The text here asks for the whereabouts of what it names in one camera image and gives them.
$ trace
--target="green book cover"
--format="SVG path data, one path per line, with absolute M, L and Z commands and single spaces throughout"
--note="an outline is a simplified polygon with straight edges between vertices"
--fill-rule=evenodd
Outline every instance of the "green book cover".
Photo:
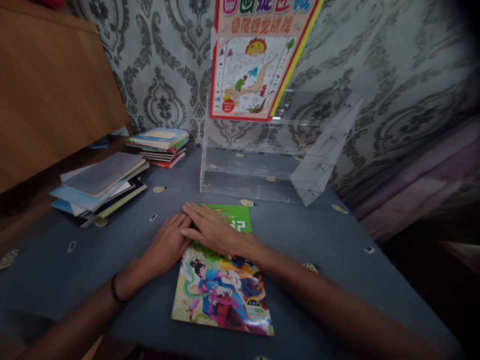
M 247 206 L 205 205 L 235 230 L 252 232 Z M 260 269 L 243 257 L 230 258 L 198 241 L 192 241 L 182 256 L 171 318 L 274 335 Z

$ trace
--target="bracelet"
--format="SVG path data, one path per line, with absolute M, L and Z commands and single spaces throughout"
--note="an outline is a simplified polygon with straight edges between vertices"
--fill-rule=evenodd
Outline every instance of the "bracelet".
M 115 277 L 117 276 L 117 274 L 113 275 L 113 277 L 111 278 L 111 281 L 110 281 L 111 295 L 113 296 L 113 299 L 117 302 L 117 304 L 124 305 L 127 302 L 120 299 L 119 296 L 117 295 L 117 291 L 115 290 Z

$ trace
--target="right hand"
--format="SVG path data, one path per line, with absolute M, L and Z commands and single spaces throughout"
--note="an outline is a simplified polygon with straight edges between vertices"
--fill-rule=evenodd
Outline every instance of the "right hand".
M 248 232 L 238 232 L 227 224 L 212 209 L 187 202 L 183 211 L 192 219 L 200 232 L 184 228 L 180 233 L 186 238 L 197 240 L 209 249 L 219 254 L 241 256 L 248 258 L 250 249 L 255 247 L 257 240 Z

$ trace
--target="left hand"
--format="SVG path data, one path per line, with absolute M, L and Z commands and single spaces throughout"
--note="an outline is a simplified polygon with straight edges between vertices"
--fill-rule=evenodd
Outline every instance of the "left hand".
M 180 233 L 187 229 L 192 220 L 185 213 L 169 217 L 153 237 L 150 246 L 136 260 L 143 276 L 148 280 L 165 274 L 182 257 L 191 240 Z

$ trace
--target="cartoon sun drawing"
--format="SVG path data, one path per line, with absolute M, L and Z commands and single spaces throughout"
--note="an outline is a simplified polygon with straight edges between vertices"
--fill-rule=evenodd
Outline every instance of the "cartoon sun drawing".
M 265 50 L 267 50 L 267 43 L 265 42 L 265 39 L 260 39 L 256 37 L 251 40 L 246 47 L 245 54 L 250 56 L 257 56 L 265 53 Z

